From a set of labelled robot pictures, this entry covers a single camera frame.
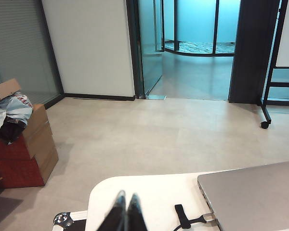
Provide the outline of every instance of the patterned floor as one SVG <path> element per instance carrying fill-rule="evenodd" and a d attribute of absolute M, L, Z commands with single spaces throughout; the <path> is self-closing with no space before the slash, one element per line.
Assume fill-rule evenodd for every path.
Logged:
<path fill-rule="evenodd" d="M 218 42 L 216 44 L 216 53 L 234 53 L 235 42 Z M 165 48 L 174 49 L 173 42 L 165 43 Z M 197 53 L 197 54 L 211 54 L 213 50 L 213 43 L 192 43 L 192 42 L 180 42 L 179 52 L 184 53 Z"/>

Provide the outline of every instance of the laptop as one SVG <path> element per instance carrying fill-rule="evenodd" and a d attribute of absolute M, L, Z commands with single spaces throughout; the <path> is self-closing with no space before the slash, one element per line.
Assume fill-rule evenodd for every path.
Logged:
<path fill-rule="evenodd" d="M 200 175 L 221 231 L 289 231 L 289 162 Z"/>

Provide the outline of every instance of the white table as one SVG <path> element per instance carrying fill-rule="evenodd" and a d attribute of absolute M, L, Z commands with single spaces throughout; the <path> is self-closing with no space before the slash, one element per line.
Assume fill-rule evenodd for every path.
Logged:
<path fill-rule="evenodd" d="M 108 178 L 90 194 L 85 231 L 98 229 L 120 190 L 126 193 L 127 206 L 132 194 L 138 194 L 148 231 L 173 231 L 180 224 L 176 204 L 183 205 L 188 219 L 210 213 L 197 185 L 198 175 L 205 173 Z M 202 223 L 193 224 L 191 230 L 219 231 L 217 226 Z"/>

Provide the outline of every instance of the curved glass wall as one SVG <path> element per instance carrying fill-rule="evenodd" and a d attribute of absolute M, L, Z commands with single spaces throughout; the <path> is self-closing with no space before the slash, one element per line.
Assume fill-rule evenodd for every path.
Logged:
<path fill-rule="evenodd" d="M 166 51 L 233 55 L 239 8 L 240 0 L 164 0 Z"/>

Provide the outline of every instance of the glass wall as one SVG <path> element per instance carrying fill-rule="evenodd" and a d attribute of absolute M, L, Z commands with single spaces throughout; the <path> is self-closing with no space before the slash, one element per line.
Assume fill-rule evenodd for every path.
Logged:
<path fill-rule="evenodd" d="M 165 42 L 174 41 L 174 0 L 164 0 Z"/>
<path fill-rule="evenodd" d="M 234 53 L 240 0 L 220 0 L 216 53 Z"/>
<path fill-rule="evenodd" d="M 166 48 L 174 50 L 173 26 L 177 25 L 178 52 L 200 55 L 234 53 L 240 0 L 175 1 L 177 12 L 174 12 L 173 0 L 164 1 L 165 38 L 171 40 L 165 45 Z M 175 13 L 177 23 L 174 23 L 174 17 L 171 15 Z"/>
<path fill-rule="evenodd" d="M 181 52 L 212 53 L 216 0 L 178 0 Z"/>
<path fill-rule="evenodd" d="M 35 0 L 0 0 L 0 83 L 16 78 L 32 103 L 60 94 L 41 5 Z"/>

